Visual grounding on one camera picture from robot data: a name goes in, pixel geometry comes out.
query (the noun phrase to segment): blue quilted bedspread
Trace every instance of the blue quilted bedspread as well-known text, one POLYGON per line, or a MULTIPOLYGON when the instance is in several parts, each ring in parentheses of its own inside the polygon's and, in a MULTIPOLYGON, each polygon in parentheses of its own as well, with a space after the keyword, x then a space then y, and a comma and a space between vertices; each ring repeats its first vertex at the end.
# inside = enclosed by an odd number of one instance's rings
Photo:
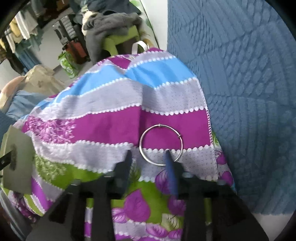
POLYGON ((240 197, 296 209, 296 41, 263 0, 168 0, 168 51, 199 78, 240 197))

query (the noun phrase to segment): green plastic bag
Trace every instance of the green plastic bag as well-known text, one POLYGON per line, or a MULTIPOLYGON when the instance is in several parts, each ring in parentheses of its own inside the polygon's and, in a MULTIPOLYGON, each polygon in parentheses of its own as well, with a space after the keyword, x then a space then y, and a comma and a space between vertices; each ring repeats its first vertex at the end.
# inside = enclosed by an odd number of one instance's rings
POLYGON ((78 76, 78 73, 80 71, 80 67, 78 64, 74 62, 74 59, 70 53, 63 52, 58 57, 59 63, 62 66, 63 69, 66 70, 67 75, 70 78, 75 78, 78 76))

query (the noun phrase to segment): pillow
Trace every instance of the pillow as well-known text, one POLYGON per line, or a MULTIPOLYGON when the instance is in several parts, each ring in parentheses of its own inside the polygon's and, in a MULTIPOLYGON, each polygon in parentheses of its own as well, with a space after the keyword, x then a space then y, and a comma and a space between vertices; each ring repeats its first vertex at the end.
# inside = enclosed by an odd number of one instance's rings
POLYGON ((7 83, 0 92, 0 111, 4 114, 7 112, 12 98, 18 91, 19 84, 25 79, 25 76, 19 76, 7 83))

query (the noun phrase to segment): silver bangle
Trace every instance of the silver bangle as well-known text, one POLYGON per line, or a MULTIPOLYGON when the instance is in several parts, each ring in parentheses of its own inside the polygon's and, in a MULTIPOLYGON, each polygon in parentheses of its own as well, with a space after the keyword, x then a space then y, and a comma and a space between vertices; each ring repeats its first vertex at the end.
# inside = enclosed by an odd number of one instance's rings
POLYGON ((144 136, 146 135, 146 133, 147 133, 148 131, 150 131, 150 130, 151 130, 152 128, 154 128, 154 127, 165 127, 165 128, 168 128, 168 129, 174 131, 174 132, 178 135, 178 137, 179 137, 179 139, 180 139, 180 141, 181 141, 181 151, 180 151, 180 154, 177 156, 177 158, 176 158, 174 161, 179 161, 179 159, 181 158, 182 153, 183 153, 183 140, 182 140, 182 137, 181 137, 181 135, 179 134, 179 132, 177 132, 174 128, 172 128, 172 127, 170 127, 170 126, 167 126, 167 125, 162 125, 162 124, 158 124, 158 125, 151 126, 151 127, 149 127, 147 130, 145 130, 144 133, 142 134, 142 136, 141 136, 141 138, 140 138, 139 149, 140 149, 140 153, 141 153, 141 155, 143 156, 143 158, 144 158, 147 162, 149 162, 149 163, 151 163, 151 164, 153 164, 153 165, 156 165, 156 166, 162 166, 162 167, 165 166, 165 164, 158 164, 158 163, 155 163, 155 162, 151 161, 151 160, 150 160, 150 159, 144 154, 143 149, 142 149, 142 141, 143 141, 144 136))

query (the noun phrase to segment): green chair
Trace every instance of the green chair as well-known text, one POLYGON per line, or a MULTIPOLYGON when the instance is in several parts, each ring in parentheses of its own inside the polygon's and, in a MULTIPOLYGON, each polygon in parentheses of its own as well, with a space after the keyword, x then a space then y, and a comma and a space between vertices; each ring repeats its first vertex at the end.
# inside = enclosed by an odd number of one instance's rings
POLYGON ((105 38, 103 43, 103 49, 107 50, 111 56, 118 55, 116 45, 122 44, 132 38, 136 39, 136 42, 140 40, 139 33, 136 26, 132 26, 128 30, 127 35, 109 35, 105 38))

